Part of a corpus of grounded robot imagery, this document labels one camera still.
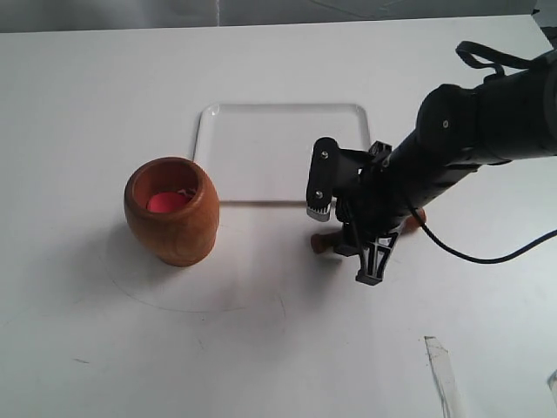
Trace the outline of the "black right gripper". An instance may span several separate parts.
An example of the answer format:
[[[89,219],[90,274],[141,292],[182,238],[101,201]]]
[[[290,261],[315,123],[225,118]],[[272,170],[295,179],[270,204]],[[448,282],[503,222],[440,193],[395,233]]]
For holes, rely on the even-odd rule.
[[[334,138],[318,139],[306,187],[306,214],[327,222],[335,209],[342,226],[356,220],[361,209],[385,210],[382,193],[385,184],[380,179],[383,163],[393,148],[377,141],[367,151],[345,149]],[[384,279],[387,263],[402,234],[395,228],[366,242],[357,241],[360,267],[356,281],[376,286]]]

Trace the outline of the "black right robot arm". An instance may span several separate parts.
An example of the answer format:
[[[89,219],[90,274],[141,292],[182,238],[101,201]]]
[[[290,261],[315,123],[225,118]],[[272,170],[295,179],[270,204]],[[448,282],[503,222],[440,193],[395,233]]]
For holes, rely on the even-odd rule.
[[[525,59],[472,41],[456,52],[490,74],[472,89],[443,84],[430,92],[400,145],[377,141],[357,151],[329,137],[314,144],[306,210],[341,227],[314,234],[312,250],[357,257],[360,283],[383,280],[399,236],[424,228],[424,207],[467,175],[556,153],[555,52]]]

